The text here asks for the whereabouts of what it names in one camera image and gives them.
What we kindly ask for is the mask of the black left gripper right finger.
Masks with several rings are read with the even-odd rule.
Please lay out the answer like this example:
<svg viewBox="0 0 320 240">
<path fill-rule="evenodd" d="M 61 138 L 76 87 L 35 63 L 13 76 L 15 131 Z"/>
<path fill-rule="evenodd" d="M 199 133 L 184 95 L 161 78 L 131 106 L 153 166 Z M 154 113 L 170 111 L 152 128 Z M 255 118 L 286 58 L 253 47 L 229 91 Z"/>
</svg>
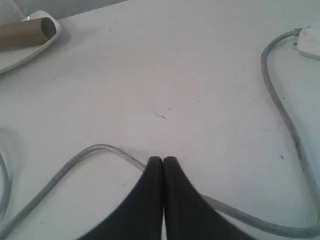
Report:
<svg viewBox="0 0 320 240">
<path fill-rule="evenodd" d="M 178 160 L 163 160 L 164 217 L 168 240 L 251 240 L 220 216 L 193 187 Z"/>
</svg>

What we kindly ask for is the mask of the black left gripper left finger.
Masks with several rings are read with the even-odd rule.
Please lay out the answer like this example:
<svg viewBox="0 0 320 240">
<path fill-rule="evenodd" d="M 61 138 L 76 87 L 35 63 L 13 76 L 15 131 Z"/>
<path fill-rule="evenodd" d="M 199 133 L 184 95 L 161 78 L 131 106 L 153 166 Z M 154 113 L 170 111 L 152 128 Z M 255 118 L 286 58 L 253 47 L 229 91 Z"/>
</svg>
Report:
<svg viewBox="0 0 320 240">
<path fill-rule="evenodd" d="M 160 240 L 163 223 L 163 162 L 150 157 L 121 204 L 81 240 Z"/>
</svg>

